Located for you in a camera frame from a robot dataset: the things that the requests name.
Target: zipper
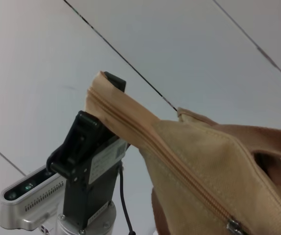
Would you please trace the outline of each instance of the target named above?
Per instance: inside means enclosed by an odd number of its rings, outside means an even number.
[[[196,195],[211,211],[220,218],[223,222],[227,223],[226,229],[232,235],[249,235],[246,231],[247,228],[243,227],[237,220],[235,220],[230,213],[218,203],[214,197],[198,182],[197,177],[191,170],[179,159],[172,151],[162,143],[162,140],[155,138],[152,134],[145,132],[137,127],[132,121],[128,120],[125,116],[120,115],[111,104],[101,95],[99,95],[92,87],[89,88],[88,93],[95,103],[103,109],[106,113],[114,117],[120,122],[123,122],[130,129],[134,130],[145,141],[147,146],[159,157],[159,159],[167,165],[167,167],[192,191],[197,191]]]

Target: white tiled wall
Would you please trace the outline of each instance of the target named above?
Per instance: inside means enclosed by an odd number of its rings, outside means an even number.
[[[217,0],[281,68],[281,0]]]
[[[0,152],[26,174],[44,165],[65,139],[100,70],[125,79],[127,94],[160,118],[177,119],[175,110],[63,1],[0,0]],[[130,219],[138,234],[151,235],[155,225],[146,166],[135,148],[123,162]],[[5,166],[0,172],[0,190],[19,176]],[[113,235],[127,234],[118,187],[113,201]],[[22,232],[0,228],[0,235],[9,234]]]
[[[281,73],[212,0],[68,2],[174,106],[281,128]]]

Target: bag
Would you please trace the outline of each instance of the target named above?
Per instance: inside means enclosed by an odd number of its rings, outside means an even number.
[[[102,72],[86,111],[144,157],[160,235],[281,235],[281,130],[160,120]]]

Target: camera lens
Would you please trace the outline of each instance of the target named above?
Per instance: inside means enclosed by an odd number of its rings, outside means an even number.
[[[13,201],[13,200],[16,199],[16,197],[17,197],[17,193],[11,192],[11,193],[7,196],[7,200]]]
[[[32,183],[28,183],[25,186],[23,186],[23,191],[28,192],[29,190],[31,190],[33,188],[33,184]]]

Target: black cable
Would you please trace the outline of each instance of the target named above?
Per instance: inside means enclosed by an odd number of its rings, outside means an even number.
[[[129,216],[128,216],[128,212],[127,212],[127,209],[126,209],[125,199],[124,199],[123,165],[122,165],[122,163],[120,165],[120,193],[121,193],[122,207],[123,207],[124,215],[125,215],[125,218],[126,218],[128,229],[129,229],[129,234],[128,235],[136,235],[136,233],[132,229],[131,222],[130,222],[130,219],[129,219]]]

